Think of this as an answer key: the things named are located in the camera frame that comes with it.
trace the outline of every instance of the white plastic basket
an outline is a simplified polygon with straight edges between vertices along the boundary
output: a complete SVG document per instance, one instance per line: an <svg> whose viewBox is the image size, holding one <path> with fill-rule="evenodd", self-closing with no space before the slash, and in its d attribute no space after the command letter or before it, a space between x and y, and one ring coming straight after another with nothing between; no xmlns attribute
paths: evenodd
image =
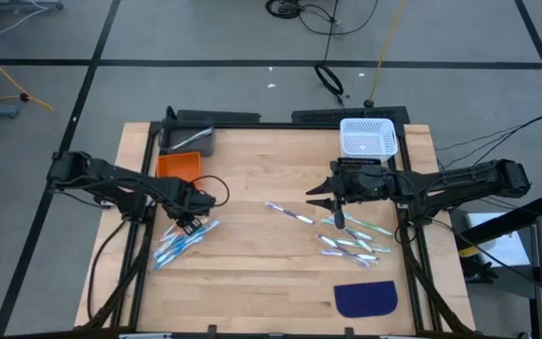
<svg viewBox="0 0 542 339"><path fill-rule="evenodd" d="M342 157L388 161L398 150L394 124L388 119L342 119Z"/></svg>

